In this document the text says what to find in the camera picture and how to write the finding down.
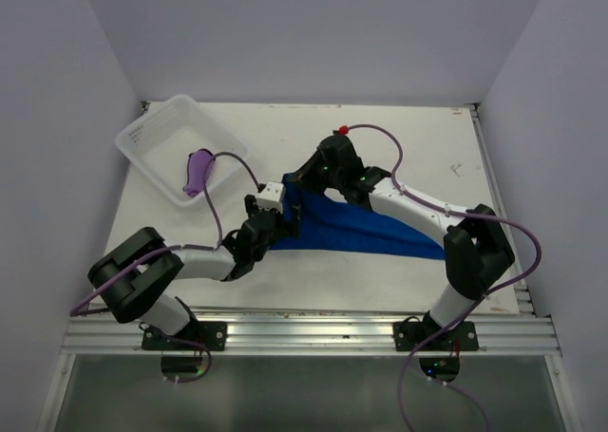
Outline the purple towel black trim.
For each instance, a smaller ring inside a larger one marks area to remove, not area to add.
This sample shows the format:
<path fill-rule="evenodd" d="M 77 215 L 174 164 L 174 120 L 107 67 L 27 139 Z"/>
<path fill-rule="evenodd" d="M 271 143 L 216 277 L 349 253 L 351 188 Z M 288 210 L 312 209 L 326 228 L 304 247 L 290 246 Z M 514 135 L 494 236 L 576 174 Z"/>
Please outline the purple towel black trim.
<path fill-rule="evenodd" d="M 214 154 L 202 148 L 188 156 L 186 164 L 186 183 L 182 191 L 188 197 L 195 197 L 203 191 L 215 168 Z"/>

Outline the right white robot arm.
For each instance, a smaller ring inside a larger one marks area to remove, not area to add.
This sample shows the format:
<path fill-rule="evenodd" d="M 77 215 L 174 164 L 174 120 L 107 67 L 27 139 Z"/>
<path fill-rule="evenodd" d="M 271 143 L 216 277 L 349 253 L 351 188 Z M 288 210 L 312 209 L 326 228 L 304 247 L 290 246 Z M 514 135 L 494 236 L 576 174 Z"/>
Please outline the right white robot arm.
<path fill-rule="evenodd" d="M 423 326 L 423 336 L 431 347 L 445 348 L 456 339 L 456 327 L 465 310 L 481 300 L 515 261 L 490 207 L 450 208 L 427 195 L 418 197 L 398 185 L 393 173 L 366 166 L 345 135 L 323 140 L 289 175 L 289 181 L 319 195 L 335 190 L 350 205 L 404 223 L 444 250 L 448 285 L 428 311 Z"/>

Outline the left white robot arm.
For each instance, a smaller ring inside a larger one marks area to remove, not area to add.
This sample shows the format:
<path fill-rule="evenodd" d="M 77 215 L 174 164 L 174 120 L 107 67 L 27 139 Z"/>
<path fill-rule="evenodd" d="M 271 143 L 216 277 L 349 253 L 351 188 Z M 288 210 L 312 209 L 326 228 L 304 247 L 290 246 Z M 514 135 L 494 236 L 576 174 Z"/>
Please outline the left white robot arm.
<path fill-rule="evenodd" d="M 121 324 L 140 321 L 159 329 L 175 348 L 191 347 L 198 327 L 191 310 L 168 286 L 181 279 L 230 282 L 247 275 L 271 246 L 299 237 L 301 207 L 245 197 L 247 219 L 216 248 L 169 245 L 152 227 L 144 227 L 89 270 L 94 295 Z"/>

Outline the blue towel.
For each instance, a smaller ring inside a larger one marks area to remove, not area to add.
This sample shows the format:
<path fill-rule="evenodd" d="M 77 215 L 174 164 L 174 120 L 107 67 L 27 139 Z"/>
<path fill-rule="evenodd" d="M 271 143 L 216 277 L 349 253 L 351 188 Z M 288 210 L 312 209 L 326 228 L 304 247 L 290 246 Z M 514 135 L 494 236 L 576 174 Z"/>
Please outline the blue towel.
<path fill-rule="evenodd" d="M 273 251 L 334 251 L 388 254 L 443 260 L 444 249 L 423 233 L 389 216 L 381 216 L 346 202 L 336 202 L 298 187 L 290 173 L 281 183 L 285 217 L 300 209 L 300 233 L 275 243 Z"/>

